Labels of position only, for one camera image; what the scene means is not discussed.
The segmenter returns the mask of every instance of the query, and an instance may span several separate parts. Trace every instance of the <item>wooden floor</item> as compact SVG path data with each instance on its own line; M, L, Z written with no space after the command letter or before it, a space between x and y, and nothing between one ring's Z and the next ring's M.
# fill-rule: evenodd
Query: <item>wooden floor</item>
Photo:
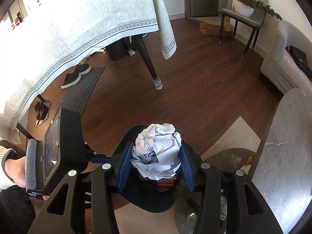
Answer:
M191 19L171 21L177 51L165 60L160 38L148 34L144 42L163 89L157 91L137 53L112 62L105 54L89 59L93 67L106 66L82 116L84 139L90 147L112 155L126 131L137 124L171 123L195 152L206 152L239 117L261 138L282 94L270 82L258 79L263 58L238 40L203 35ZM35 125L29 111L27 130L42 139L65 94L60 75L42 94L51 103L50 118ZM116 207L123 203L115 200Z

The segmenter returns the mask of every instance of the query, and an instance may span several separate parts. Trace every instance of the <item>sweater sleeve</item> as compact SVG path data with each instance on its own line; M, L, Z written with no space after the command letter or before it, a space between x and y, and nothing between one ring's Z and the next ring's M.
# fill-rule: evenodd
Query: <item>sweater sleeve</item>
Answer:
M0 146L0 190L7 189L8 187L16 185L16 183L7 175L5 168L4 168L4 162L7 160L7 158L15 159L16 152L13 149L6 149L2 146Z

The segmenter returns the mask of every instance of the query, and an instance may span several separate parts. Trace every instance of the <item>silver screw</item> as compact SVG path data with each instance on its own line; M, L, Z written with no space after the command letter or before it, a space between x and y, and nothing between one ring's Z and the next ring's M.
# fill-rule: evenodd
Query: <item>silver screw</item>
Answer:
M105 163L102 165L102 169L104 170L108 170L111 167L111 165L109 163Z
M77 174L77 171L76 170L71 170L68 172L68 176L75 176Z
M209 169L210 168L210 164L202 163L201 167L204 168L204 169Z
M238 176L243 176L245 173L244 173L244 171L242 171L242 170L236 170L236 174L237 174Z

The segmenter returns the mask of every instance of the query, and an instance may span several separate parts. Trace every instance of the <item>potted plant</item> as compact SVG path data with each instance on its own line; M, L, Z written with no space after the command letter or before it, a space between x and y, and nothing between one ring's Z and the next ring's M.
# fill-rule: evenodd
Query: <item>potted plant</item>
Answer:
M255 9L267 12L272 18L282 20L270 5L265 5L260 0L234 0L234 10L245 17L250 17Z

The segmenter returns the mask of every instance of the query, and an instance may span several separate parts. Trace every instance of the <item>chair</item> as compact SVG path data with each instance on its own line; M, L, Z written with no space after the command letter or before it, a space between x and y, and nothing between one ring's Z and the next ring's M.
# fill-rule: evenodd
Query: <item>chair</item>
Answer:
M262 1L265 5L268 4L268 0L260 0L260 1ZM238 21L243 23L243 24L246 24L247 26L250 26L252 28L252 33L250 34L250 37L249 37L249 40L247 42L246 48L244 50L243 56L241 57L241 60L243 60L245 54L248 51L248 48L249 48L251 42L252 42L252 38L255 35L255 41L254 41L253 46L252 46L252 51L253 51L253 49L255 47L255 44L257 42L259 31L260 31L260 29L263 26L264 18L265 18L266 14L265 14L264 11L261 11L259 9L255 9L255 12L248 18L248 17L244 17L243 15L238 14L237 12L235 12L234 7L231 8L231 9L221 9L220 13L221 13L221 28L220 28L219 46L221 45L222 33L223 33L223 25L224 25L224 17L225 16L228 16L230 18L235 19L235 27L234 27L233 39L234 39L235 34L236 34Z
M293 88L303 89L312 97L312 83L298 68L285 47L294 46L306 53L308 66L312 69L312 42L291 23L282 20L277 25L277 31L263 60L263 73L283 93Z

